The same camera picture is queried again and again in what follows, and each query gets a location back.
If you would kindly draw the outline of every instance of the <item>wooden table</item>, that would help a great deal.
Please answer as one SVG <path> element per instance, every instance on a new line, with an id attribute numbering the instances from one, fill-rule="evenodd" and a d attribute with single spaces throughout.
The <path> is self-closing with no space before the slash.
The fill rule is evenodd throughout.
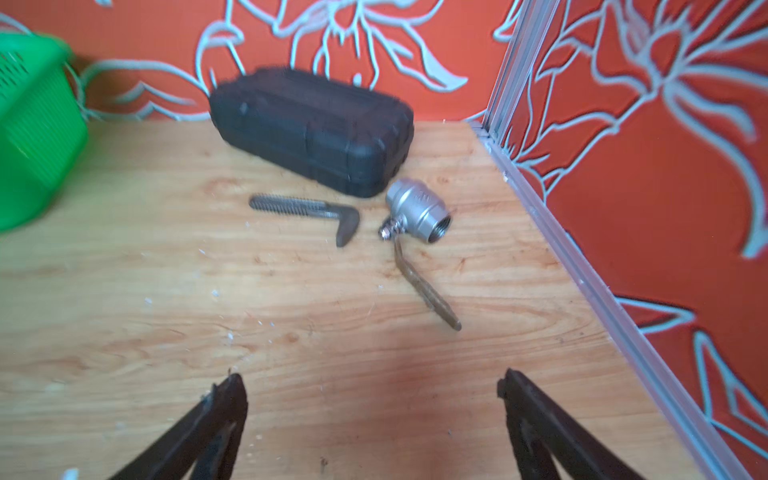
<path id="1" fill-rule="evenodd" d="M 107 478 L 228 369 L 250 402 L 234 478 L 517 478 L 507 367 L 642 475 L 699 478 L 469 126 L 418 124 L 401 172 L 453 210 L 444 239 L 403 247 L 460 333 L 376 236 L 383 195 L 335 194 L 207 122 L 93 124 L 55 204 L 0 244 L 3 478 Z M 254 192 L 362 223 L 337 249 L 335 222 L 255 212 Z"/>

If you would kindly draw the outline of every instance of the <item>red wall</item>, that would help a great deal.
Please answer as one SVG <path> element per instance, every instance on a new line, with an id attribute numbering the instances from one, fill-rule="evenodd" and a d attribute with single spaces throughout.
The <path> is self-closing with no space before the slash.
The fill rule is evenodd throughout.
<path id="1" fill-rule="evenodd" d="M 461 120 L 488 106 L 506 49 L 493 34 L 503 36 L 509 3 L 0 0 L 0 13 L 6 26 L 69 43 L 81 103 L 95 117 L 206 118 L 214 79 L 293 56 L 296 68 L 327 66 L 331 78 L 403 98 L 418 119 Z"/>
<path id="2" fill-rule="evenodd" d="M 768 478 L 768 3 L 563 0 L 513 163 Z"/>

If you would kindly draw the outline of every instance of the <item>green plastic basket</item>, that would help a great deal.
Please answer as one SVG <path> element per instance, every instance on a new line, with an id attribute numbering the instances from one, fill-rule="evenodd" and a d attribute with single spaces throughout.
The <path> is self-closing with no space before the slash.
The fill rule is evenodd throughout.
<path id="1" fill-rule="evenodd" d="M 62 68 L 70 53 L 53 38 L 0 34 L 0 230 L 48 206 L 88 139 Z"/>

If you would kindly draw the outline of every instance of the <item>black tool case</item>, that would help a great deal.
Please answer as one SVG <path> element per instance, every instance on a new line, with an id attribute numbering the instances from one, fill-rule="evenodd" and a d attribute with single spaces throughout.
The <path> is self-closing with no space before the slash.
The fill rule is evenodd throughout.
<path id="1" fill-rule="evenodd" d="M 384 190 L 413 139 L 397 98 L 289 68 L 219 85 L 210 116 L 234 147 L 355 197 Z"/>

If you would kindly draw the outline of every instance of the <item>wooden tabletop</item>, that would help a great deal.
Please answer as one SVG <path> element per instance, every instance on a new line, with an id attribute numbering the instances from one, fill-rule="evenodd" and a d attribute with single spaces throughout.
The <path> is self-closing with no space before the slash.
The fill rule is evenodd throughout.
<path id="1" fill-rule="evenodd" d="M 207 122 L 93 124 L 51 209 L 0 237 L 0 472 L 107 478 L 227 370 L 250 410 L 233 478 L 517 478 L 496 381 L 536 382 L 647 478 L 699 478 L 673 429 L 467 124 L 418 124 L 401 176 L 453 223 L 396 269 L 383 195 L 344 197 Z M 255 192 L 356 205 L 336 222 Z"/>

